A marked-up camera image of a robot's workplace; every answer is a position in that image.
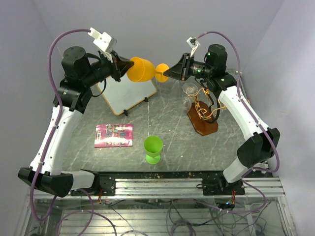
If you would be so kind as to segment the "orange plastic goblet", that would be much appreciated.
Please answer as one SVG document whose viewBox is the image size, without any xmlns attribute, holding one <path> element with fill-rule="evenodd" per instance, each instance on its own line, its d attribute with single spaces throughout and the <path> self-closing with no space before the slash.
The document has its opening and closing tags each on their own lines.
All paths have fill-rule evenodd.
<svg viewBox="0 0 315 236">
<path fill-rule="evenodd" d="M 146 82 L 155 77 L 158 82 L 164 83 L 169 78 L 164 75 L 164 72 L 169 69 L 169 66 L 165 63 L 155 67 L 150 61 L 139 57 L 133 57 L 130 61 L 134 65 L 127 71 L 127 76 L 132 82 Z"/>
</svg>

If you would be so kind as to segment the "clear front wine glass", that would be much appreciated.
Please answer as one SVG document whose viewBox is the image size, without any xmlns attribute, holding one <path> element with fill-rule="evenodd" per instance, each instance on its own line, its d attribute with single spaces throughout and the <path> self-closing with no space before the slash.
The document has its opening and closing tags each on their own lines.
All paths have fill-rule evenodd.
<svg viewBox="0 0 315 236">
<path fill-rule="evenodd" d="M 187 114 L 191 109 L 193 102 L 195 101 L 195 96 L 198 92 L 198 87 L 194 83 L 185 83 L 183 85 L 184 97 L 182 99 L 183 112 Z"/>
</svg>

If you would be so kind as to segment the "green plastic goblet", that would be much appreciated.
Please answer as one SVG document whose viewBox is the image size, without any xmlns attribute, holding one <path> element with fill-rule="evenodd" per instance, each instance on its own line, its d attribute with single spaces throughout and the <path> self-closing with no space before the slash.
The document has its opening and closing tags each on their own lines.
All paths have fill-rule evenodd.
<svg viewBox="0 0 315 236">
<path fill-rule="evenodd" d="M 160 154 L 163 149 L 162 139 L 158 136 L 149 136 L 144 141 L 144 149 L 146 153 L 146 161 L 155 165 L 160 161 Z"/>
</svg>

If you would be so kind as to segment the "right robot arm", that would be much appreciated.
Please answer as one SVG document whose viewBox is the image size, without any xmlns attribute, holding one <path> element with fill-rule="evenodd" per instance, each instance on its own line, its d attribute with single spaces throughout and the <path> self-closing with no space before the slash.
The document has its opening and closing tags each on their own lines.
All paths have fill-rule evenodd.
<svg viewBox="0 0 315 236">
<path fill-rule="evenodd" d="M 191 53 L 184 53 L 178 63 L 162 73 L 179 81 L 186 81 L 191 76 L 203 79 L 206 88 L 223 103 L 239 125 L 245 142 L 237 149 L 237 158 L 223 171 L 224 178 L 217 182 L 218 191 L 224 195 L 229 194 L 234 189 L 234 182 L 251 169 L 263 171 L 259 163 L 278 157 L 276 147 L 280 139 L 279 130 L 270 128 L 250 106 L 239 88 L 240 81 L 226 71 L 226 62 L 225 47 L 212 44 L 203 62 L 195 61 Z"/>
</svg>

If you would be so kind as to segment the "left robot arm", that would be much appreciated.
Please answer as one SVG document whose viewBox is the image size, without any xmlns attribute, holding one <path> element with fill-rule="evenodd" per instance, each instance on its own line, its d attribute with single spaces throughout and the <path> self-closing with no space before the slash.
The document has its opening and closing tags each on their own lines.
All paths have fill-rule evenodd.
<svg viewBox="0 0 315 236">
<path fill-rule="evenodd" d="M 79 170 L 64 172 L 63 157 L 71 135 L 93 96 L 91 87 L 111 77 L 121 77 L 134 62 L 118 56 L 115 51 L 108 59 L 103 53 L 87 53 L 80 46 L 72 46 L 63 53 L 64 79 L 60 82 L 49 128 L 37 156 L 29 167 L 18 172 L 18 178 L 36 190 L 65 197 L 68 193 L 79 196 L 84 190 L 89 195 L 101 189 L 98 172 Z"/>
</svg>

